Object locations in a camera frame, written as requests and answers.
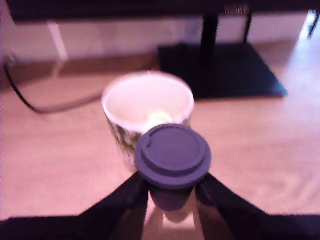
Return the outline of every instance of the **ceramic mug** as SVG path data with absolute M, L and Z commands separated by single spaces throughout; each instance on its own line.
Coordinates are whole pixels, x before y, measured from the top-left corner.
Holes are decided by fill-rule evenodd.
M 160 124 L 190 127 L 195 101 L 189 86 L 177 76 L 143 71 L 119 77 L 103 92 L 102 107 L 112 135 L 130 170 L 139 138 Z

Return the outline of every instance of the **purple lid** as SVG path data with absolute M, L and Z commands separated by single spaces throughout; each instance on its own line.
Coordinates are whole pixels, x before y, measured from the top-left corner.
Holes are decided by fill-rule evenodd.
M 151 184 L 163 189 L 193 187 L 208 173 L 211 151 L 202 136 L 178 124 L 159 125 L 143 135 L 135 165 Z

